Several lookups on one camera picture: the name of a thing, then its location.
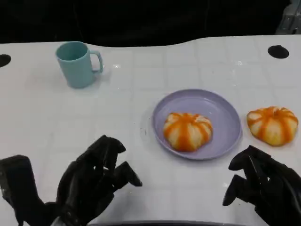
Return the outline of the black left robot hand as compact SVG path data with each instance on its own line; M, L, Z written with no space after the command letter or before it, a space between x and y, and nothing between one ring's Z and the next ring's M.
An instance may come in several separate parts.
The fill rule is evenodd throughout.
M116 165L124 145L106 135L72 161L60 179L56 203L66 226L86 226L110 205L114 193L130 183L143 184L127 161Z

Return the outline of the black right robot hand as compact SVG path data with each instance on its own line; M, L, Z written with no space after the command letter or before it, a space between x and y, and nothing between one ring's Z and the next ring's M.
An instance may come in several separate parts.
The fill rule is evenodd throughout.
M229 206L236 198L254 205L255 212L270 226L301 224L301 178L285 164L250 145L230 162L234 175L223 199Z

